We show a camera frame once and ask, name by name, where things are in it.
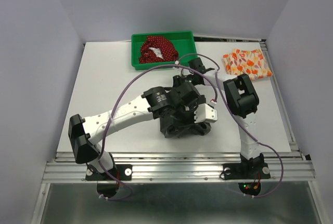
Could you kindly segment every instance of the gray wall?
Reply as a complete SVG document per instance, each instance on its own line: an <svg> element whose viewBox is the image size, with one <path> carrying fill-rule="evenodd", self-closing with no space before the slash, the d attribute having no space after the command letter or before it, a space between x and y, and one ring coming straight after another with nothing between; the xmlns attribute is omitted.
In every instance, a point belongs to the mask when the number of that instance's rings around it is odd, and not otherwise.
<svg viewBox="0 0 333 224"><path fill-rule="evenodd" d="M59 0L0 0L0 223L30 223L82 44Z"/></svg>
<svg viewBox="0 0 333 224"><path fill-rule="evenodd" d="M293 131L311 154L327 209L333 209L332 1L289 0L267 42Z"/></svg>
<svg viewBox="0 0 333 224"><path fill-rule="evenodd" d="M133 33L192 30L267 38L288 0L60 0L85 41Z"/></svg>

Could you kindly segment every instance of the red polka dot cloth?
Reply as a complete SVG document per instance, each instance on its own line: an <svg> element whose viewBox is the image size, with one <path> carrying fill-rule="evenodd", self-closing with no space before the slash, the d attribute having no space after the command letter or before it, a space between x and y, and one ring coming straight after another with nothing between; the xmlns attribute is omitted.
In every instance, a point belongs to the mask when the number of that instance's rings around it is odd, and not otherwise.
<svg viewBox="0 0 333 224"><path fill-rule="evenodd" d="M158 48L163 58L156 55L150 48ZM178 59L178 52L173 46L172 42L163 36L148 36L147 40L141 47L141 57L139 58L140 64L156 63L156 62L169 62Z"/></svg>

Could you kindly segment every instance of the cloth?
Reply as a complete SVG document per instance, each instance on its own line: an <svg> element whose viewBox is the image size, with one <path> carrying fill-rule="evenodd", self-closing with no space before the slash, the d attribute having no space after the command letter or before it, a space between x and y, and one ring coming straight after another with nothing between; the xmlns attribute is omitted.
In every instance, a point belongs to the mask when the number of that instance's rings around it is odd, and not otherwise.
<svg viewBox="0 0 333 224"><path fill-rule="evenodd" d="M159 49L162 57L157 56ZM147 40L141 47L141 57L139 63L156 63L156 62L169 62L178 59L178 52L173 46L172 42L163 36L148 36Z"/></svg>
<svg viewBox="0 0 333 224"><path fill-rule="evenodd" d="M234 49L231 54L223 55L222 60L227 73L231 75L246 73L251 80L273 75L260 49L253 51Z"/></svg>

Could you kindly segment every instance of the black mounting bracket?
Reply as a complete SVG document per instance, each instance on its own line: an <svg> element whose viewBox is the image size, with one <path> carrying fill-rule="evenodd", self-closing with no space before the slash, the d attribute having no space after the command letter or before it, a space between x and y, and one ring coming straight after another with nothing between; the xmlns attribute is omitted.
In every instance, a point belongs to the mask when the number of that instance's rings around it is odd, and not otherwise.
<svg viewBox="0 0 333 224"><path fill-rule="evenodd" d="M264 155L261 153L254 159L247 160L240 155L240 163L224 163L220 178L223 180L245 180L254 179L260 174L261 179L270 179L271 174L268 164L264 161Z"/></svg>
<svg viewBox="0 0 333 224"><path fill-rule="evenodd" d="M106 173L99 173L95 171L95 168L88 166L90 170L86 173L86 181L113 181ZM113 167L108 171L114 177L121 181L131 181L132 180L132 165L131 164L117 164L117 167Z"/></svg>

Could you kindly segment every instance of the white tabletop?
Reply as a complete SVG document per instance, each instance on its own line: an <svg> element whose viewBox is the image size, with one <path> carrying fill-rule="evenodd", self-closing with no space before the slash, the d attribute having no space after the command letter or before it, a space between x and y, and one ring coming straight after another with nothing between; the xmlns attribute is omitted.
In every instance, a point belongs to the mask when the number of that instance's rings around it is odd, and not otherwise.
<svg viewBox="0 0 333 224"><path fill-rule="evenodd" d="M221 57L233 48L254 50L259 43L251 42L196 42L197 52L216 60L222 65ZM206 68L214 67L210 61L202 59ZM131 66L130 42L86 43L78 76L69 104L65 124L61 133L58 152L71 152L68 139L68 121L72 115L81 117L96 115L113 108L118 95L139 74ZM120 105L127 103L144 91L156 86L172 86L172 76L176 71L156 70L145 74L127 91ZM290 135L284 127L274 95L271 78L253 82L260 104L257 111L256 136L263 143L274 147L278 152L290 152ZM209 101L213 90L209 86L197 86ZM107 138L109 152L239 152L240 140L236 123L219 100L216 106L219 120L212 124L212 130L204 137L188 136L166 139L159 131L159 120L139 123L121 130Z"/></svg>

